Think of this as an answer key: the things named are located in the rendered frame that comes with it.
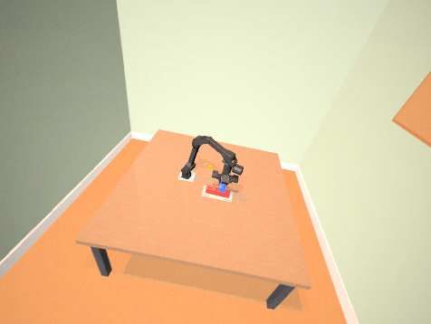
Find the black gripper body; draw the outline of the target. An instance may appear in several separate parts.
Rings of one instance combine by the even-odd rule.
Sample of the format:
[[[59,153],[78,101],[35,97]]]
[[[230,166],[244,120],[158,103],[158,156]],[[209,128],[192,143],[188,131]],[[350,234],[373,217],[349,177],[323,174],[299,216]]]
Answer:
[[[231,174],[231,171],[225,171],[225,170],[223,169],[222,174],[223,174],[223,173],[225,173],[226,175],[228,175],[228,174]],[[220,177],[222,177],[222,174],[219,174],[219,173],[218,173],[218,171],[213,170],[212,178],[219,178],[219,179],[220,179]],[[233,175],[233,176],[230,176],[230,177],[232,178],[233,183],[238,183],[238,178],[239,178],[239,176],[237,176],[237,175]]]

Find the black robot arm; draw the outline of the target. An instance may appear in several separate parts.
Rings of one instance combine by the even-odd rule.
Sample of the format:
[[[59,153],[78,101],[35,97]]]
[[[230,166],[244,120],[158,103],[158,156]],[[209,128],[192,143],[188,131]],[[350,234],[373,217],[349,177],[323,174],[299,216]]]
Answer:
[[[201,147],[201,145],[204,145],[204,144],[208,144],[219,154],[221,154],[221,156],[223,157],[222,162],[225,163],[224,164],[225,171],[232,170],[233,173],[236,173],[239,176],[242,175],[244,171],[244,167],[236,164],[238,161],[233,151],[224,148],[210,136],[208,137],[208,136],[199,135],[192,140],[192,150],[191,150],[189,159],[185,164],[185,166],[182,169],[180,169],[182,172],[182,176],[181,176],[182,178],[185,178],[188,180],[191,177],[191,170],[193,170],[196,167],[196,164],[195,164],[196,154],[199,148]],[[225,185],[232,183],[232,178],[230,177],[230,174],[226,175],[225,173],[223,173],[221,183]]]

